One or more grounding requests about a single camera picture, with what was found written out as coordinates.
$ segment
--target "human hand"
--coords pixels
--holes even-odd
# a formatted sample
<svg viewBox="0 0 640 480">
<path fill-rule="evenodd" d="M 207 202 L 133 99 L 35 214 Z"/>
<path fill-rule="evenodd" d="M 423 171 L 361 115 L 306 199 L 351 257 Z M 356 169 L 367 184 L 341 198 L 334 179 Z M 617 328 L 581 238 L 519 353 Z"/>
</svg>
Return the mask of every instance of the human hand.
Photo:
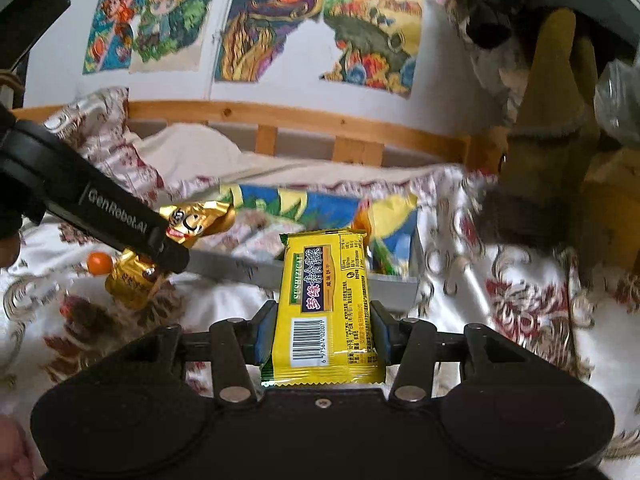
<svg viewBox="0 0 640 480">
<path fill-rule="evenodd" d="M 0 415 L 0 480 L 32 479 L 22 428 L 8 416 Z"/>
</svg>

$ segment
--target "poster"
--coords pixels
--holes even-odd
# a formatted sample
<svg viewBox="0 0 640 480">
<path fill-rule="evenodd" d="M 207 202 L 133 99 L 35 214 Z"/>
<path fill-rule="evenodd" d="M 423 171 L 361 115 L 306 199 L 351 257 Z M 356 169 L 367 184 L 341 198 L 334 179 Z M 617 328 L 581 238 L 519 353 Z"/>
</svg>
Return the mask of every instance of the poster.
<svg viewBox="0 0 640 480">
<path fill-rule="evenodd" d="M 287 35 L 318 19 L 324 0 L 232 0 L 216 65 L 216 81 L 255 82 L 279 56 Z"/>
<path fill-rule="evenodd" d="M 130 72 L 197 70 L 211 0 L 144 0 Z"/>
<path fill-rule="evenodd" d="M 324 22 L 342 51 L 321 79 L 408 97 L 414 84 L 424 0 L 326 0 Z"/>
<path fill-rule="evenodd" d="M 83 74 L 129 68 L 133 31 L 131 22 L 144 0 L 98 0 L 92 21 Z"/>
</svg>

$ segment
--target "plastic bag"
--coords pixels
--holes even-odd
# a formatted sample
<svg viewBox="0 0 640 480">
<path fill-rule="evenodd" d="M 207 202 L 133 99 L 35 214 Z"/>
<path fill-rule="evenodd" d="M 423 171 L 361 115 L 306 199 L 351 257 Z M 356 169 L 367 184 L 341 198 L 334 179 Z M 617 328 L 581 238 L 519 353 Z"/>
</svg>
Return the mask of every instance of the plastic bag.
<svg viewBox="0 0 640 480">
<path fill-rule="evenodd" d="M 622 145 L 640 148 L 640 64 L 610 62 L 596 85 L 596 120 Z"/>
</svg>

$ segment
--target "snack bag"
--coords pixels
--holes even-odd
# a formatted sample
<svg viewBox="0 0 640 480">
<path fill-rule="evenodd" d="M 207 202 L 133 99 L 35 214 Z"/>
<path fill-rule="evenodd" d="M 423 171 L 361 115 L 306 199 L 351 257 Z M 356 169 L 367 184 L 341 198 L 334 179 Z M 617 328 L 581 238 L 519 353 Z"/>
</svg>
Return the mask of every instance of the snack bag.
<svg viewBox="0 0 640 480">
<path fill-rule="evenodd" d="M 379 383 L 363 250 L 366 232 L 283 236 L 284 273 L 264 384 Z"/>
<path fill-rule="evenodd" d="M 200 237 L 229 229 L 235 219 L 233 206 L 222 202 L 171 205 L 161 207 L 159 213 L 169 220 L 166 235 L 187 248 L 192 248 Z M 126 307 L 140 310 L 168 276 L 148 258 L 125 249 L 104 288 Z"/>
</svg>

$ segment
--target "wooden slat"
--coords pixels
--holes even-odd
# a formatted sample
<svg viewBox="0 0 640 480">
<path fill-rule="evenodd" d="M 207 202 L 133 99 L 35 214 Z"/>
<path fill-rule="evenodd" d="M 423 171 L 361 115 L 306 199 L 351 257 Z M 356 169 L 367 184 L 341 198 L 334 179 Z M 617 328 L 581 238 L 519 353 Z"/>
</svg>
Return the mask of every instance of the wooden slat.
<svg viewBox="0 0 640 480">
<path fill-rule="evenodd" d="M 59 108 L 26 108 L 14 113 L 19 118 L 43 121 Z M 392 123 L 258 103 L 138 101 L 129 103 L 129 117 L 132 120 L 164 119 L 168 124 L 212 121 L 291 128 L 430 153 L 445 162 L 463 162 L 468 142 L 465 138 L 438 136 Z"/>
<path fill-rule="evenodd" d="M 378 142 L 365 142 L 363 140 L 336 137 L 334 156 L 331 160 L 334 162 L 379 167 L 382 165 L 382 153 L 384 149 L 384 145 Z"/>
<path fill-rule="evenodd" d="M 255 135 L 255 153 L 261 155 L 276 154 L 276 139 L 278 138 L 278 129 L 274 126 L 258 126 L 258 132 Z"/>
<path fill-rule="evenodd" d="M 501 126 L 489 132 L 468 138 L 465 166 L 470 170 L 483 170 L 497 174 L 502 156 L 507 153 L 508 130 Z"/>
</svg>

